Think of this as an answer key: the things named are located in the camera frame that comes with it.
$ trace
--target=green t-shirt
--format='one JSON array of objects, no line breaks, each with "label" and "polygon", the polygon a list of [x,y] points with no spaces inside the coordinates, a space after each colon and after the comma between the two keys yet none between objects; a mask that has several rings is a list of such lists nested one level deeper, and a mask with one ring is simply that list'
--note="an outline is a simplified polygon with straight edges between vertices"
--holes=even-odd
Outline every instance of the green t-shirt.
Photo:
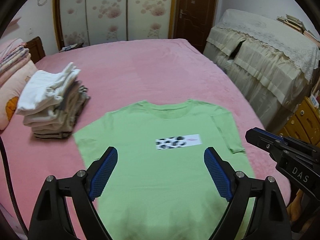
[{"label": "green t-shirt", "polygon": [[[188,146],[189,135],[196,135],[190,142],[197,145]],[[86,167],[109,146],[118,151],[98,198],[98,214],[114,240],[208,240],[228,205],[204,164],[208,147],[254,177],[231,112],[202,101],[141,101],[106,113],[74,138]],[[244,232],[242,226],[238,237]]]}]

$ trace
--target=wooden door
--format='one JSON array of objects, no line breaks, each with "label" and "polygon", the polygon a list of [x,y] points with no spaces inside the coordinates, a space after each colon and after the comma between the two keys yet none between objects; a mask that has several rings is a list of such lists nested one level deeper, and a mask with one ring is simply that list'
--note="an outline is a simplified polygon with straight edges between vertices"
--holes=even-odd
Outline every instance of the wooden door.
[{"label": "wooden door", "polygon": [[174,38],[186,39],[201,53],[212,28],[216,0],[177,0]]}]

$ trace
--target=wooden drawer cabinet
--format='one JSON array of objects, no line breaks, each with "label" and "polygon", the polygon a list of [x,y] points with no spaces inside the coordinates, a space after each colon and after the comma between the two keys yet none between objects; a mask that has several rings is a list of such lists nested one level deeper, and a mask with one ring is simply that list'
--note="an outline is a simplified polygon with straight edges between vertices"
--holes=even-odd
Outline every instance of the wooden drawer cabinet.
[{"label": "wooden drawer cabinet", "polygon": [[320,116],[309,98],[304,98],[298,110],[278,134],[291,136],[313,145],[320,145]]}]

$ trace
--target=shirt sleeve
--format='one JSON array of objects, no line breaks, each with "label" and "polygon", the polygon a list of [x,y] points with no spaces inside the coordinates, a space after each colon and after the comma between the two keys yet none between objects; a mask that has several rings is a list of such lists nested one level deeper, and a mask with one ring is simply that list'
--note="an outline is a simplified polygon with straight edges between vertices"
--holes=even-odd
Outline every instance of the shirt sleeve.
[{"label": "shirt sleeve", "polygon": [[231,112],[223,107],[218,107],[212,115],[212,120],[232,153],[245,152]]},{"label": "shirt sleeve", "polygon": [[73,134],[79,153],[86,168],[98,160],[110,146],[111,132],[109,131],[110,113],[90,123]]}]

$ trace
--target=pink blanket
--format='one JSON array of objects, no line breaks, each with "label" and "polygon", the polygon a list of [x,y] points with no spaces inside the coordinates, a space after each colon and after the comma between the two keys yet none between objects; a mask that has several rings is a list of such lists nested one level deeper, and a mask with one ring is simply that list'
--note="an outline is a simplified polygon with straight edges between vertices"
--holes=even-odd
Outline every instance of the pink blanket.
[{"label": "pink blanket", "polygon": [[[69,62],[80,68],[79,79],[92,97],[78,120],[76,130],[114,111],[140,100],[154,104],[177,104],[188,98],[225,107],[233,113],[248,159],[259,179],[276,178],[285,202],[290,184],[276,171],[276,163],[264,152],[245,141],[253,127],[263,128],[249,103],[231,80],[214,63],[186,40],[120,41],[94,45],[47,56],[36,66],[52,73]],[[31,129],[15,115],[2,133],[14,191],[21,214],[29,225],[34,204],[45,178],[73,176],[84,164],[73,138],[66,141],[33,139]],[[0,164],[0,203],[14,214]],[[84,239],[71,211],[77,236]]]}]

